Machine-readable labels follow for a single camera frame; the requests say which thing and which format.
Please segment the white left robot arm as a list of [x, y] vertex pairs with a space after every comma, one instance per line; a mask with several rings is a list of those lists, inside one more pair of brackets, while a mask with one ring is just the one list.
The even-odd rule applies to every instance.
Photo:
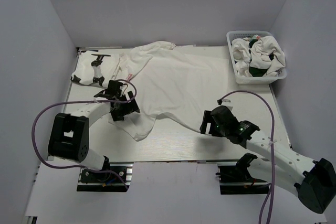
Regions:
[[126, 80], [110, 80], [108, 87], [95, 94], [83, 107], [71, 113], [58, 113], [54, 118], [48, 154], [73, 161], [93, 171], [101, 182], [110, 178], [109, 159], [90, 148], [89, 130], [101, 117], [110, 115], [120, 122], [131, 113], [139, 113], [135, 100], [136, 87]]

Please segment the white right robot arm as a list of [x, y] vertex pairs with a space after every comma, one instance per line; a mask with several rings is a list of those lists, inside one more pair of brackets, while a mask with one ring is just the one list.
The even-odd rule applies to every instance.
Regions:
[[219, 106], [205, 111], [200, 132], [224, 137], [248, 153], [235, 164], [231, 175], [220, 172], [221, 180], [250, 182], [260, 179], [292, 193], [309, 210], [322, 214], [335, 197], [335, 170], [326, 159], [319, 161], [302, 156], [279, 143], [271, 143], [260, 128], [249, 122], [239, 121], [230, 108]]

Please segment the white t-shirt green trim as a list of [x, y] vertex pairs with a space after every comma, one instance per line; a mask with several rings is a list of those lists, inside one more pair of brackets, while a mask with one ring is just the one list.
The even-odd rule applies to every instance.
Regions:
[[171, 42], [133, 48], [121, 56], [117, 76], [137, 88], [140, 112], [109, 123], [136, 141], [150, 134], [160, 116], [198, 132], [204, 111], [216, 107], [217, 98], [227, 92], [228, 73], [228, 59], [179, 52]]

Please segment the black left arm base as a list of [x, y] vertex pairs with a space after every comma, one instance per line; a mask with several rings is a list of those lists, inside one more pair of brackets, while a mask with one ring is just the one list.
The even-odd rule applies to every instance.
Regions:
[[[111, 163], [110, 169], [122, 178], [127, 187], [130, 186], [133, 163]], [[111, 173], [92, 173], [87, 169], [81, 169], [77, 183], [77, 191], [125, 193], [128, 189], [118, 176]]]

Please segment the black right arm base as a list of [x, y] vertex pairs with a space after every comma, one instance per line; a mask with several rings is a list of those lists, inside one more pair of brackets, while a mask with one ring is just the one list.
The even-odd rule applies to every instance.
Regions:
[[266, 195], [269, 192], [268, 182], [251, 177], [246, 169], [235, 165], [219, 166], [216, 176], [221, 195]]

